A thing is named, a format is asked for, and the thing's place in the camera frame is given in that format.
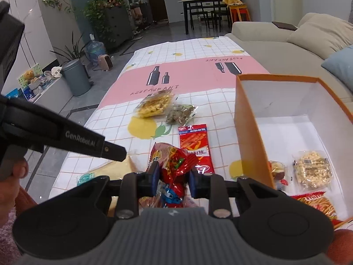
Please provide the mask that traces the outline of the person left hand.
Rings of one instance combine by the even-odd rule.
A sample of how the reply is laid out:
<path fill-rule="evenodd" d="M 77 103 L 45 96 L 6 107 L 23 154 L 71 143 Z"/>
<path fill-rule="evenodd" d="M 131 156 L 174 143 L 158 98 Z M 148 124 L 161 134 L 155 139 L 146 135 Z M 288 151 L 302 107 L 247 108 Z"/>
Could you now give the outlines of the person left hand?
<path fill-rule="evenodd" d="M 12 175 L 6 180 L 1 181 L 0 227 L 7 223 L 9 213 L 15 205 L 15 200 L 20 190 L 20 180 L 28 175 L 28 171 L 28 162 L 24 157 L 22 157 L 14 163 Z"/>

